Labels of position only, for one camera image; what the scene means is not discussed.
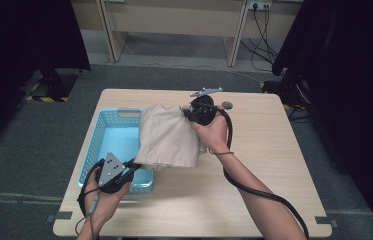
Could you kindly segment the person's right hand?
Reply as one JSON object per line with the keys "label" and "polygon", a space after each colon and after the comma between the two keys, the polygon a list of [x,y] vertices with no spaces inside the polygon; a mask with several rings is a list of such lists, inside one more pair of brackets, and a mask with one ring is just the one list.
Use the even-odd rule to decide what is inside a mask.
{"label": "person's right hand", "polygon": [[201,143],[216,155],[227,154],[227,122],[221,113],[217,113],[213,121],[206,126],[196,122],[191,123],[191,128],[198,135]]}

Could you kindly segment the beige short-sleeved shirt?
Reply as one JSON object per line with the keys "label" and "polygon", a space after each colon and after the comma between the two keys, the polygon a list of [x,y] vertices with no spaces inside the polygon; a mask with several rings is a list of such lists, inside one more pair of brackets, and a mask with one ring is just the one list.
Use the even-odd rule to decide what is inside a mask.
{"label": "beige short-sleeved shirt", "polygon": [[194,168],[207,152],[180,106],[146,108],[140,119],[139,150],[134,160],[143,168]]}

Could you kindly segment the black curtain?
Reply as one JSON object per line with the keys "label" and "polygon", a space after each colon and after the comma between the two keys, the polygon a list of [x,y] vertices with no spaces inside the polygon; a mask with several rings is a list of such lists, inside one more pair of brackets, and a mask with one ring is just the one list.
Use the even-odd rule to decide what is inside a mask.
{"label": "black curtain", "polygon": [[304,0],[272,71],[307,82],[335,162],[373,212],[373,0]]}
{"label": "black curtain", "polygon": [[0,0],[0,130],[33,73],[58,68],[90,68],[71,0]]}

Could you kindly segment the black stand base striped tape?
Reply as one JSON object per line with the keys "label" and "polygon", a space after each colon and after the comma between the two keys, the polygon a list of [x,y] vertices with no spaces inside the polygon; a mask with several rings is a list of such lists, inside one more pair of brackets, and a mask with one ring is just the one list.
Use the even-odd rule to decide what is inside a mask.
{"label": "black stand base striped tape", "polygon": [[280,74],[280,80],[267,80],[260,84],[263,93],[277,95],[282,104],[291,109],[305,109],[311,105],[308,89],[297,76],[287,71]]}
{"label": "black stand base striped tape", "polygon": [[56,69],[40,69],[40,77],[27,96],[28,101],[66,102],[78,76],[59,73]]}

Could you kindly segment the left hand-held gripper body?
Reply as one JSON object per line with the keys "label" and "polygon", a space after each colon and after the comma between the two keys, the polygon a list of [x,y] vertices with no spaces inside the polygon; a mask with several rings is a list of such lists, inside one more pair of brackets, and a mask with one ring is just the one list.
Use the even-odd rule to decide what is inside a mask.
{"label": "left hand-held gripper body", "polygon": [[127,183],[126,173],[128,168],[124,166],[113,153],[108,152],[103,159],[101,170],[97,174],[98,187],[105,193],[116,193]]}

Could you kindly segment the blue perforated plastic basket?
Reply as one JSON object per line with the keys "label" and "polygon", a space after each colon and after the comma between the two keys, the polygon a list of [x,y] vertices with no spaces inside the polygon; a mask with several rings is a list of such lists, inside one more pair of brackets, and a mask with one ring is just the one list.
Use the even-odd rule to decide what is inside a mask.
{"label": "blue perforated plastic basket", "polygon": [[[141,108],[107,108],[99,111],[78,175],[77,183],[80,187],[88,182],[90,170],[96,166],[102,167],[108,152],[113,153],[121,162],[137,156],[141,113]],[[151,170],[137,169],[130,192],[149,193],[153,180],[154,173]]]}

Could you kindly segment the person's left hand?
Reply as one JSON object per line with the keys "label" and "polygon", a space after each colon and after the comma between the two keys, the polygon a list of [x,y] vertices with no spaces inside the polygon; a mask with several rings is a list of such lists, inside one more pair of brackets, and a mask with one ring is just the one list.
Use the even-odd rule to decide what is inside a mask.
{"label": "person's left hand", "polygon": [[110,220],[122,198],[129,192],[130,183],[127,182],[120,191],[116,193],[105,193],[98,188],[96,173],[97,168],[92,171],[87,184],[85,185],[85,210],[87,217],[93,216],[105,223]]}

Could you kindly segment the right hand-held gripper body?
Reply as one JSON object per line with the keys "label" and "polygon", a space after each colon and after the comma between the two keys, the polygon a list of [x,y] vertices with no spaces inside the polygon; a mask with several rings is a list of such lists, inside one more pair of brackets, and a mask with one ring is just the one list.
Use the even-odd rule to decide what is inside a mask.
{"label": "right hand-held gripper body", "polygon": [[209,125],[215,118],[217,112],[211,94],[222,91],[222,88],[203,88],[192,93],[191,97],[193,97],[193,100],[190,103],[192,114],[189,121],[196,122],[203,126]]}

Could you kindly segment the white power socket strip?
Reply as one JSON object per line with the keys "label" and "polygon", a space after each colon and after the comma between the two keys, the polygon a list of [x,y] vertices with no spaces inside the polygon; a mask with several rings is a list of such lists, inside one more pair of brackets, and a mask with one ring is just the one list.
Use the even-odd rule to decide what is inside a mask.
{"label": "white power socket strip", "polygon": [[250,10],[268,11],[271,8],[272,0],[249,0],[248,8]]}

